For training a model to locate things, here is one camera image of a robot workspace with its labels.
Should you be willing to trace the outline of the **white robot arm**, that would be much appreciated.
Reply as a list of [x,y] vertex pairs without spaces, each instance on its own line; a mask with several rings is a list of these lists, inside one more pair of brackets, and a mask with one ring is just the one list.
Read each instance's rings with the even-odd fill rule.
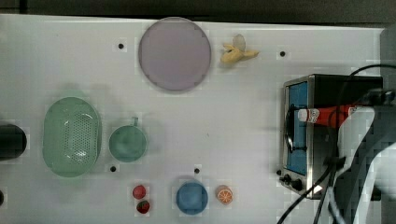
[[395,91],[374,90],[349,110],[338,132],[343,160],[329,189],[332,224],[365,224],[375,178],[382,168],[393,168],[395,153]]

